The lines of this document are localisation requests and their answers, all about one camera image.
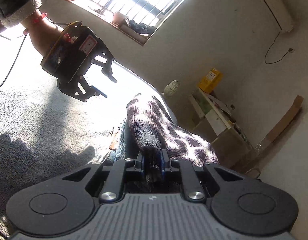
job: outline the air conditioner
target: air conditioner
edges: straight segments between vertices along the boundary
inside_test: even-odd
[[[294,23],[282,0],[263,0],[273,14],[281,32],[290,32]]]

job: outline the cardboard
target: cardboard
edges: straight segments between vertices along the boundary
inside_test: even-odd
[[[302,96],[296,96],[292,106],[285,113],[285,115],[279,120],[279,122],[269,131],[269,133],[246,155],[244,155],[233,167],[232,169],[241,173],[245,173],[250,167],[251,163],[259,158],[262,153],[270,147],[270,145],[275,141],[278,136],[285,130],[285,128],[291,123],[295,118],[297,113],[301,109],[303,102]]]

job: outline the ribbed gray surface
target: ribbed gray surface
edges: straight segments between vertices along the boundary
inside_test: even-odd
[[[13,240],[37,238],[17,234]],[[189,203],[180,194],[126,194],[115,204],[104,204],[92,221],[80,230],[53,240],[238,240],[243,236],[219,224],[203,204]],[[292,240],[290,234],[262,238]]]

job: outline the label with red border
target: label with red border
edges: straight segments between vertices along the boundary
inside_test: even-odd
[[[79,50],[88,55],[92,49],[96,46],[97,40],[92,35],[88,35],[83,44],[79,47]]]

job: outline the yellow box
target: yellow box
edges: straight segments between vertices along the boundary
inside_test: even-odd
[[[212,68],[209,73],[201,79],[198,87],[205,93],[211,93],[216,85],[221,81],[223,74],[215,68]]]

